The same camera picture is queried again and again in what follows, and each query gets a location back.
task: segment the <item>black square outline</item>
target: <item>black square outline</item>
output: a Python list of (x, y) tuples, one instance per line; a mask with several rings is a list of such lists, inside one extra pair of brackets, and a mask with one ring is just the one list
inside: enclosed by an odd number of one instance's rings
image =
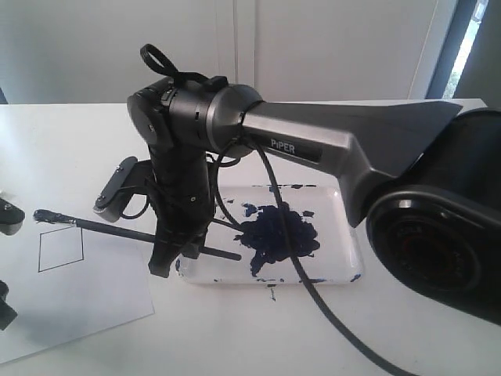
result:
[(41, 261), (41, 236), (45, 235), (47, 233), (55, 233), (56, 231), (67, 230), (67, 229), (72, 229), (72, 228), (73, 228), (73, 226), (68, 226), (68, 227), (65, 227), (63, 229), (57, 229), (57, 230), (53, 230), (53, 231), (47, 231), (46, 233), (40, 233), (40, 235), (39, 235), (39, 243), (38, 243), (38, 272), (39, 273), (46, 272), (47, 270), (52, 270), (52, 269), (60, 268), (61, 266), (66, 266), (66, 265), (74, 264), (76, 262), (80, 262), (80, 261), (84, 261), (85, 260), (85, 257), (84, 257), (84, 233), (83, 233), (82, 228), (80, 228), (81, 258), (78, 259), (78, 260), (71, 261), (71, 262), (66, 262), (66, 263), (64, 263), (62, 265), (51, 266), (50, 268), (40, 270), (40, 261)]

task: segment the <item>paint tray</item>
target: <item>paint tray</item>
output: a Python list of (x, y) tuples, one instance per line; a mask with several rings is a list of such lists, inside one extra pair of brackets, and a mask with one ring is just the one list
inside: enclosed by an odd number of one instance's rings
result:
[[(205, 245), (242, 255), (240, 261), (200, 255), (180, 256), (179, 276), (194, 284), (299, 284), (287, 250), (270, 186), (220, 188), (225, 206), (245, 233), (212, 223)], [(288, 223), (294, 248), (310, 279), (322, 284), (346, 284), (362, 275), (355, 231), (348, 225), (337, 188), (281, 186), (289, 205)], [(217, 219), (228, 221), (217, 208)]]

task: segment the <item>drawn square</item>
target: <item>drawn square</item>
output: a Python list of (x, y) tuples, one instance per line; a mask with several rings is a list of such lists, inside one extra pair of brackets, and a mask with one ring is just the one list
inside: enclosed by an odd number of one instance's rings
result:
[(59, 268), (84, 259), (81, 229), (67, 227), (40, 234), (38, 272)]

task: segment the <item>white table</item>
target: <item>white table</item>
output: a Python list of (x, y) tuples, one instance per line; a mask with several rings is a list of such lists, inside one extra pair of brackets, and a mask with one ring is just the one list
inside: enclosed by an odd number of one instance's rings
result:
[[(402, 101), (370, 102), (392, 103)], [(461, 103), (483, 106), (475, 99)], [(54, 192), (38, 206), (96, 219), (96, 194), (129, 155), (147, 158), (147, 150), (124, 104), (0, 107), (0, 189), (13, 193), (21, 208), (39, 192)], [(279, 183), (337, 183), (301, 166), (287, 171), (288, 162), (271, 159)], [(221, 184), (268, 183), (256, 155), (238, 169), (245, 171), (238, 180), (235, 169), (221, 171)], [(152, 232), (154, 218), (129, 226)], [(367, 345), (422, 375), (499, 374), (501, 327), (404, 287), (372, 252), (365, 223), (357, 234), (363, 278), (318, 288)], [(149, 251), (145, 244), (145, 264)], [(301, 286), (276, 287), (274, 302), (265, 287), (201, 287), (171, 273), (167, 280), (150, 276), (150, 290), (154, 315), (1, 365), (0, 374), (385, 374), (330, 326)]]

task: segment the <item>black motor housing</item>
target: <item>black motor housing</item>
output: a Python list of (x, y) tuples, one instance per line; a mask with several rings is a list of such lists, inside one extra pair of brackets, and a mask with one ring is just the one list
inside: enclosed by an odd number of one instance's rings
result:
[(403, 284), (501, 325), (501, 112), (458, 116), (373, 197), (367, 233)]

